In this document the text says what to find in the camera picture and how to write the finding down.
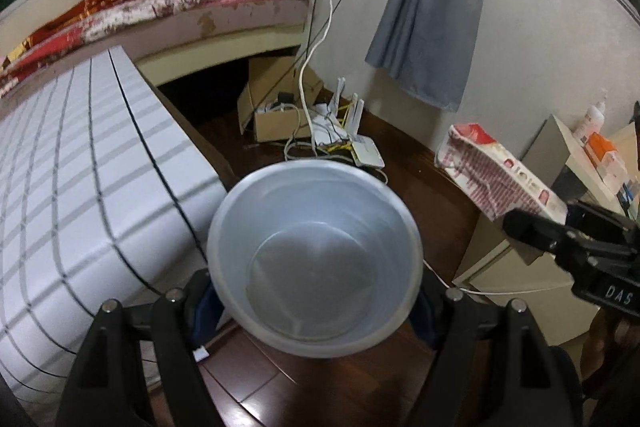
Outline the person right hand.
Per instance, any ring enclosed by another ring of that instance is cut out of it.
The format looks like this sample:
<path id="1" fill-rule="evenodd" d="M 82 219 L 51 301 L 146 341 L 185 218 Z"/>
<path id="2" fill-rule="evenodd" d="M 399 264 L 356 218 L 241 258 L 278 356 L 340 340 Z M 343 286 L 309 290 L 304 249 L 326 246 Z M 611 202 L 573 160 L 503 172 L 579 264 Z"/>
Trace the person right hand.
<path id="1" fill-rule="evenodd" d="M 590 328 L 582 345 L 580 356 L 580 373 L 582 379 L 591 377 L 603 365 L 608 348 L 622 346 L 637 348 L 639 346 L 639 325 L 631 324 L 626 319 L 610 320 L 606 310 L 600 308 L 591 321 Z"/>

